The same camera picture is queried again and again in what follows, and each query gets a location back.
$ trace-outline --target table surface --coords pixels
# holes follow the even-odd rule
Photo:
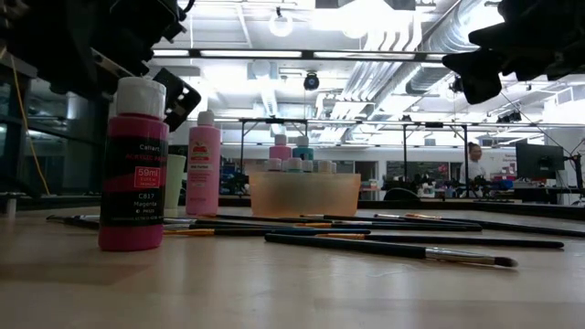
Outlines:
[[[444,247],[519,262],[516,269],[500,269],[271,244],[262,238],[167,237],[158,249],[101,252],[95,232],[45,221],[52,214],[98,211],[43,210],[0,218],[0,327],[549,329],[585,325],[585,239],[486,230],[464,235],[556,239],[567,246],[564,251]],[[221,212],[246,215],[250,210],[222,208]],[[474,211],[421,213],[585,230],[577,221],[560,219]]]

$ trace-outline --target black camera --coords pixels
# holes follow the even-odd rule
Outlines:
[[[304,89],[308,91],[313,91],[319,88],[319,78],[317,78],[317,73],[307,73],[307,77],[304,78],[303,86]]]

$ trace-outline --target pink paint bottle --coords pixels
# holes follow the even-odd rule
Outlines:
[[[221,132],[213,126],[212,111],[201,111],[197,127],[189,130],[189,157],[186,174],[186,212],[215,215],[219,200]]]
[[[102,250],[156,248],[163,239],[168,125],[164,85],[123,78],[108,123],[101,193]]]
[[[269,159],[281,159],[286,161],[293,156],[293,149],[286,146],[286,135],[277,134],[274,135],[274,146],[268,151]]]

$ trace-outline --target black equipment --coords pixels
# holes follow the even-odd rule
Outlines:
[[[123,77],[142,77],[152,47],[185,32],[176,0],[13,0],[0,7],[0,38],[7,51],[37,69],[53,91],[90,100],[112,95]],[[167,88],[166,122],[174,131],[201,98],[187,83],[161,70]]]
[[[565,158],[560,146],[516,144],[518,178],[557,178],[565,170]]]
[[[303,86],[304,89],[308,91],[317,90],[319,88],[319,78],[317,78],[317,73],[307,73],[307,77],[304,78]]]
[[[529,81],[543,74],[558,80],[583,72],[584,1],[502,0],[497,9],[504,23],[469,34],[478,50],[442,59],[461,77],[469,103],[497,96],[502,90],[499,73]]]

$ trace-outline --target computer monitor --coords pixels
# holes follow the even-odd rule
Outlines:
[[[557,178],[558,170],[565,170],[563,149],[560,146],[516,144],[518,178]]]

